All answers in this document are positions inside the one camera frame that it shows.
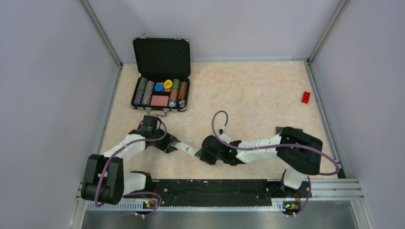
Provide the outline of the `white remote control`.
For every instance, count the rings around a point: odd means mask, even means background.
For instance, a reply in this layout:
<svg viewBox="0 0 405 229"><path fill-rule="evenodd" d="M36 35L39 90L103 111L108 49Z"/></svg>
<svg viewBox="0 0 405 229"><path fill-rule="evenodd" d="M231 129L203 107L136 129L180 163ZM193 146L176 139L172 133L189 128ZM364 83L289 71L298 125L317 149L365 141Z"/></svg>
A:
<svg viewBox="0 0 405 229"><path fill-rule="evenodd" d="M196 154L198 153L198 149L183 142L172 142L171 146L191 156L196 156Z"/></svg>

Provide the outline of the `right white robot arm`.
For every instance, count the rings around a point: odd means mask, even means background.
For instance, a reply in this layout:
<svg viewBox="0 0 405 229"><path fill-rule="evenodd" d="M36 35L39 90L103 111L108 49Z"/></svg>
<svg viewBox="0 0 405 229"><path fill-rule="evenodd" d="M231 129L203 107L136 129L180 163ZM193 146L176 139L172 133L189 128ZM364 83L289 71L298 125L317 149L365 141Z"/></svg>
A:
<svg viewBox="0 0 405 229"><path fill-rule="evenodd" d="M322 147L320 139L288 126L271 138L257 141L231 141L225 132L219 137L210 135L204 139L195 156L209 165L221 160L231 166L256 160L280 159L289 166L283 174L280 191L292 197L307 176L320 173L321 156L312 149L321 151Z"/></svg>

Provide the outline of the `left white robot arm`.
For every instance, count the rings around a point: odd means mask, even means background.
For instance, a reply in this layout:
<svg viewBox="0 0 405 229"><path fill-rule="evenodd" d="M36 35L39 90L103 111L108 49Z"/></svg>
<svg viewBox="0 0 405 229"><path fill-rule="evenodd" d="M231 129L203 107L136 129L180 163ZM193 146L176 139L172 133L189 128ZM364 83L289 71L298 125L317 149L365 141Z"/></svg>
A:
<svg viewBox="0 0 405 229"><path fill-rule="evenodd" d="M155 147L164 153L174 151L177 138L167 132L158 117L144 116L137 129L130 131L124 140L102 154L92 154L87 159L80 196L84 200L116 205L124 196L137 192L148 197L153 192L150 174L131 172L124 174L124 166L134 156Z"/></svg>

